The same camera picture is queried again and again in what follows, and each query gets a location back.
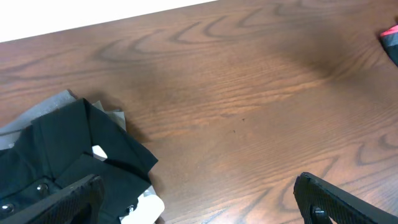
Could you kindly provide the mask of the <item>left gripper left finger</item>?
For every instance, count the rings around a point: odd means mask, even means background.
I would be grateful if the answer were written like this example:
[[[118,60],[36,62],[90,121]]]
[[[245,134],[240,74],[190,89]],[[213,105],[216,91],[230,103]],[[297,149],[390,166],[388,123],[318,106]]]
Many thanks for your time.
[[[3,224],[97,224],[104,200],[104,184],[88,175],[57,193],[1,221]]]

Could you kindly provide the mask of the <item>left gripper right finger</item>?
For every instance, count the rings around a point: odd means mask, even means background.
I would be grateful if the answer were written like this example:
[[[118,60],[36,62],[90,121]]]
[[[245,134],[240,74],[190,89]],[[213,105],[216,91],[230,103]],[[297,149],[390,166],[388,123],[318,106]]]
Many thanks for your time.
[[[397,217],[309,173],[294,184],[294,197],[305,224],[397,223]]]

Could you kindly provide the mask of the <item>black polo shirt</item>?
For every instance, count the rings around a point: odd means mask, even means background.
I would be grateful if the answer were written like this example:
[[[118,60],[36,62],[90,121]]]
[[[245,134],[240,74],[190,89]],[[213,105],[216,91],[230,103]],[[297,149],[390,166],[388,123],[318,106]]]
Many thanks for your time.
[[[119,223],[157,158],[84,98],[33,120],[1,151],[1,219],[90,175],[104,183],[99,223]]]

